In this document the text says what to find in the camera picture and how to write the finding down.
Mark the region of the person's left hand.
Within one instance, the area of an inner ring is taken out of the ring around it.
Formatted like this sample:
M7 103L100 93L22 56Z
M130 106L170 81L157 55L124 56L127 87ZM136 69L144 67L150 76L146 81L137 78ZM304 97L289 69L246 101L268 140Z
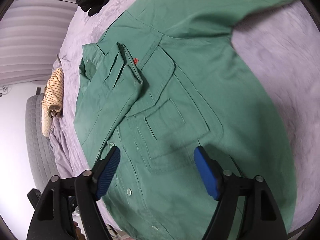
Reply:
M85 235L82 233L81 229L78 227L78 223L74 221L73 224L74 224L77 240L86 240Z

